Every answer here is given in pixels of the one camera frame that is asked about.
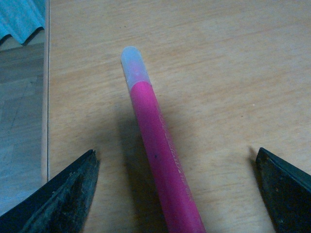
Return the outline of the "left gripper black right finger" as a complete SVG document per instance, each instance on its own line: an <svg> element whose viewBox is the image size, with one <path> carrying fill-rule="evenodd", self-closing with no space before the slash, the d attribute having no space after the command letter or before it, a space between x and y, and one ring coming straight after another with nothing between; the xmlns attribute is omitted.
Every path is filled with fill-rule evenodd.
<svg viewBox="0 0 311 233"><path fill-rule="evenodd" d="M260 148L256 157L260 190L275 231L311 231L311 176Z"/></svg>

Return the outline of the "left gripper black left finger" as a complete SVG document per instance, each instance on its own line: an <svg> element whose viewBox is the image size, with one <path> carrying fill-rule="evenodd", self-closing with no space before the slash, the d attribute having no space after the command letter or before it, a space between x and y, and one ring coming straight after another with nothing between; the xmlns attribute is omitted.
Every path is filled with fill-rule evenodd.
<svg viewBox="0 0 311 233"><path fill-rule="evenodd" d="M0 217L2 233L79 233L94 197L100 162L89 150Z"/></svg>

